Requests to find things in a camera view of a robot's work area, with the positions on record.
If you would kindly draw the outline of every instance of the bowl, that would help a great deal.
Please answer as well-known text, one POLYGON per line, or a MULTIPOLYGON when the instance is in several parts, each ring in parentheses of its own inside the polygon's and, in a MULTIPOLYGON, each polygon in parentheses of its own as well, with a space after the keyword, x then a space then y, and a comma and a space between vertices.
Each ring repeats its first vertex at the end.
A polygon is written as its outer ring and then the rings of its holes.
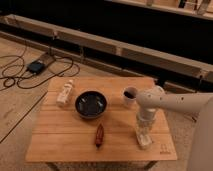
POLYGON ((84 119, 95 119, 102 115, 107 106, 106 98, 97 91, 81 94, 75 102, 75 108, 84 119))

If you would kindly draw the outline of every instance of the white cup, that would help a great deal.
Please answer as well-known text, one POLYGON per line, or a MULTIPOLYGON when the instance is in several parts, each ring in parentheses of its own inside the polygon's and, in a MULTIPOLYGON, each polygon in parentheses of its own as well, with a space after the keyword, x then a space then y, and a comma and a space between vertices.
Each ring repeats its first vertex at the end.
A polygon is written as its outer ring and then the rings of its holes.
POLYGON ((138 93, 138 90, 135 87, 127 87, 124 89, 123 101, 124 101, 125 107, 127 108, 132 107, 132 105, 135 102, 137 93, 138 93))

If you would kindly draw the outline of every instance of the table top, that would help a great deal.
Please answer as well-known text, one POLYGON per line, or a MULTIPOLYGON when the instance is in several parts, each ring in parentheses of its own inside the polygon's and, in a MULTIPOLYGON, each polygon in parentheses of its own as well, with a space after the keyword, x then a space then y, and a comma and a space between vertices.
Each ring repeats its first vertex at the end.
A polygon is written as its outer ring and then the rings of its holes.
POLYGON ((65 108, 56 105, 62 86, 70 78, 53 78, 37 117, 27 162, 107 162, 176 160, 177 155, 162 110, 150 132, 154 143, 141 150, 135 134, 138 105, 123 105, 123 90, 134 86, 146 90, 154 86, 148 77, 75 77, 71 101, 65 108), (107 99, 103 115, 94 120, 80 118, 75 109, 76 98, 85 91, 99 91, 107 99), (104 142, 95 146, 97 127, 104 127, 104 142))

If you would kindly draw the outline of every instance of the black cable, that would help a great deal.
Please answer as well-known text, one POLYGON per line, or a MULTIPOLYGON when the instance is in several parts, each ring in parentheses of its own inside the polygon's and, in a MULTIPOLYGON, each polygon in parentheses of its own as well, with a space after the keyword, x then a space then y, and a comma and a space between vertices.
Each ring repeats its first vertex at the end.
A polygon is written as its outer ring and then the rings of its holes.
POLYGON ((42 81, 42 82, 40 82, 39 84, 36 84, 36 85, 34 85, 34 86, 25 87, 25 86, 22 86, 22 85, 21 85, 21 82, 24 81, 24 80, 26 80, 25 78, 23 78, 23 76, 24 76, 24 74, 25 74, 26 72, 23 73, 23 75, 21 76, 21 78, 18 79, 18 81, 17 81, 17 87, 19 87, 20 89, 33 89, 33 88, 36 88, 36 87, 38 87, 38 86, 40 86, 40 85, 46 83, 48 80, 52 79, 53 77, 60 76, 61 74, 65 73, 66 71, 70 70, 73 66, 76 66, 76 67, 77 67, 77 71, 76 71, 76 73, 70 75, 69 77, 74 77, 74 76, 76 76, 76 75, 80 72, 80 67, 79 67, 77 64, 74 64, 74 62, 73 62, 72 59, 70 59, 70 60, 72 61, 71 63, 63 62, 63 63, 68 63, 68 64, 70 64, 70 66, 69 66, 68 68, 66 68, 66 69, 64 69, 64 70, 62 70, 62 71, 60 71, 60 72, 58 72, 58 73, 53 73, 53 76, 51 76, 51 77, 45 79, 44 81, 42 81))
MULTIPOLYGON (((10 3, 10 9, 11 9, 14 21, 16 23, 16 26, 19 29, 22 30, 22 27, 21 27, 20 23, 18 22, 18 20, 16 19, 15 15, 14 15, 14 9, 13 9, 12 0, 10 0, 9 3, 10 3)), ((23 40, 24 40, 25 46, 24 46, 23 52, 20 55, 5 55, 5 56, 1 56, 0 57, 0 59, 4 59, 4 58, 15 58, 14 60, 8 62, 7 64, 0 66, 0 69, 3 69, 3 71, 1 72, 1 76, 2 77, 0 77, 0 80, 3 80, 3 88, 0 89, 0 91, 7 90, 8 88, 14 86, 16 84, 16 79, 20 78, 20 76, 18 76, 18 75, 23 71, 24 66, 25 66, 25 60, 24 60, 23 56, 25 55, 25 53, 27 51, 27 48, 28 48, 27 40, 26 39, 23 39, 23 40), (21 64, 20 65, 15 64, 19 60, 21 60, 21 64), (13 67, 20 67, 20 70, 18 70, 17 73, 15 73, 13 75, 7 75, 7 74, 5 74, 5 72, 7 70, 9 70, 9 69, 11 69, 13 67)))

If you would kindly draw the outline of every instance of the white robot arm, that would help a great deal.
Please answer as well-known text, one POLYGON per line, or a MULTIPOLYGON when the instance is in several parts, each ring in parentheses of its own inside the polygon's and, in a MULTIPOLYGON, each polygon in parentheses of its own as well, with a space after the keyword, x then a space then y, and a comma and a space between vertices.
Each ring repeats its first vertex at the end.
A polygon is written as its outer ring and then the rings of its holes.
POLYGON ((147 91, 141 91, 136 96, 140 106, 137 115, 137 132, 139 143, 150 145, 150 140, 142 140, 148 136, 147 126, 150 128, 157 108, 168 109, 185 114, 199 114, 191 154, 188 160, 188 171, 213 170, 213 93, 193 94, 165 94, 164 90, 156 86, 147 91))

